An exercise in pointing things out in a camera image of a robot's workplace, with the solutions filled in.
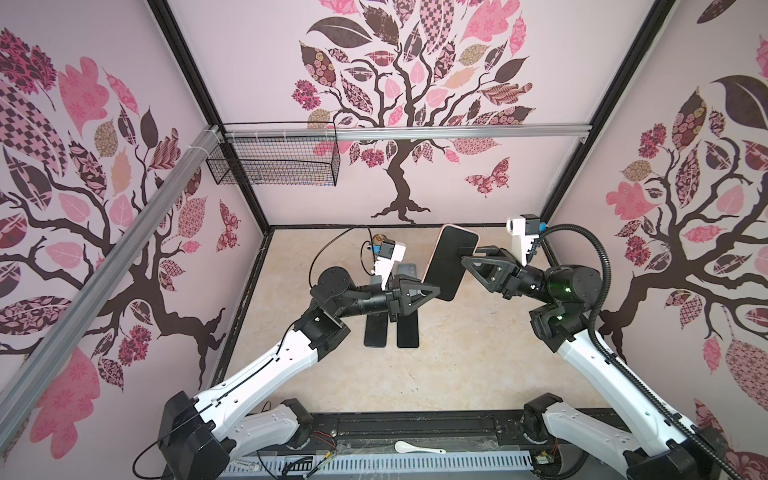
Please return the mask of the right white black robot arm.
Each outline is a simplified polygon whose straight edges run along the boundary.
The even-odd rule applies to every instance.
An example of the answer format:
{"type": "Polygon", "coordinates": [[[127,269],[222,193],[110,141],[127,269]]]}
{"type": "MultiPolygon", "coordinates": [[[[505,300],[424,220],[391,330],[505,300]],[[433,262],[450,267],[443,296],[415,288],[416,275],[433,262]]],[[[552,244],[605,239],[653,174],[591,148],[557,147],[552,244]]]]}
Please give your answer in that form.
{"type": "Polygon", "coordinates": [[[540,301],[529,315],[535,336],[580,372],[624,424],[619,429],[545,393],[523,408],[521,429],[532,443],[564,440],[627,479],[717,479],[727,443],[713,427],[698,428],[662,401],[601,339],[588,316],[604,285],[590,267],[541,270],[495,246],[464,252],[462,267],[487,291],[540,301]]]}

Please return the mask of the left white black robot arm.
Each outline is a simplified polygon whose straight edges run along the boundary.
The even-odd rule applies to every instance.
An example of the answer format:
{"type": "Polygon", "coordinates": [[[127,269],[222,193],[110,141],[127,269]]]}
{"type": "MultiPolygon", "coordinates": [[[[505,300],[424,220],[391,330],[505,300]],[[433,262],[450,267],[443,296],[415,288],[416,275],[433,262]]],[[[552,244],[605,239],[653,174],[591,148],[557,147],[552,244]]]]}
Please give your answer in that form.
{"type": "Polygon", "coordinates": [[[179,392],[164,406],[158,448],[170,479],[216,479],[231,461],[272,446],[298,449],[313,418],[296,399],[264,413],[256,408],[288,380],[334,351],[349,335],[344,318],[410,315],[439,296],[438,286],[398,275],[390,289],[358,286],[331,267],[311,287],[311,302],[281,340],[248,366],[195,396],[179,392]]]}

